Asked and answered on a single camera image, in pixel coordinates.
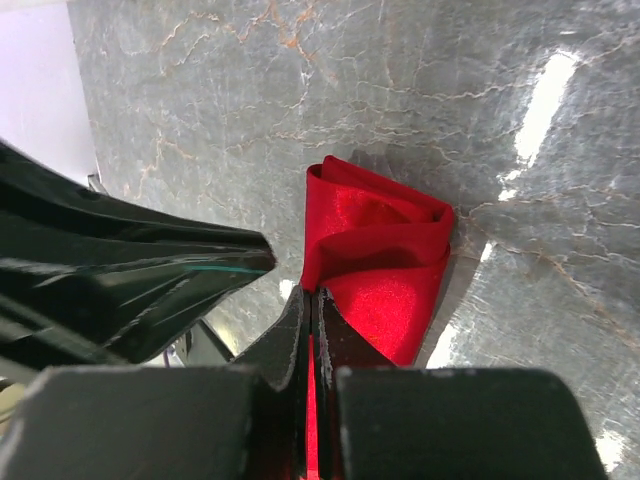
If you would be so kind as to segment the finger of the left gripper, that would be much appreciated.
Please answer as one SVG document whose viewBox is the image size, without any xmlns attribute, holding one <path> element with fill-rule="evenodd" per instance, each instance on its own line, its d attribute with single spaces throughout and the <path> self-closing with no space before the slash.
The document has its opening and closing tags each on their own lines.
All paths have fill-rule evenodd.
<svg viewBox="0 0 640 480">
<path fill-rule="evenodd" d="M 1 148 L 1 362 L 143 363 L 270 272 L 258 232 L 81 186 Z"/>
</svg>

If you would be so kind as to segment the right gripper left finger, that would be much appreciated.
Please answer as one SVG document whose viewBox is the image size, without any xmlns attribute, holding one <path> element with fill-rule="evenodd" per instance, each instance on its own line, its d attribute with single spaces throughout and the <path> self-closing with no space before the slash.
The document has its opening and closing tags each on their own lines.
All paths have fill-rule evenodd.
<svg viewBox="0 0 640 480">
<path fill-rule="evenodd" d="M 231 362 L 49 368 L 1 440 L 5 479 L 296 479 L 305 470 L 306 296 Z"/>
</svg>

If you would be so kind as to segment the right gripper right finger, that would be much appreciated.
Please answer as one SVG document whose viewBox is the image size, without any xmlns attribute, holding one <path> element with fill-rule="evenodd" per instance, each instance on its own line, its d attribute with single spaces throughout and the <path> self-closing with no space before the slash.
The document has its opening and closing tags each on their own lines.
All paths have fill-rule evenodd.
<svg viewBox="0 0 640 480">
<path fill-rule="evenodd" d="M 555 374 L 393 365 L 310 301 L 323 479 L 602 479 L 582 410 Z"/>
</svg>

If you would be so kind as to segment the red cloth napkin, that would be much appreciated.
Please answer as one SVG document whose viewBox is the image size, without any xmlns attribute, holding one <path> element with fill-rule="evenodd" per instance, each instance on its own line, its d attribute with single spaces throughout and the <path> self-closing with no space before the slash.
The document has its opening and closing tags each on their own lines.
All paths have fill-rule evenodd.
<svg viewBox="0 0 640 480">
<path fill-rule="evenodd" d="M 328 288 L 373 347 L 412 364 L 449 259 L 452 207 L 335 156 L 308 168 L 306 187 L 301 286 Z"/>
</svg>

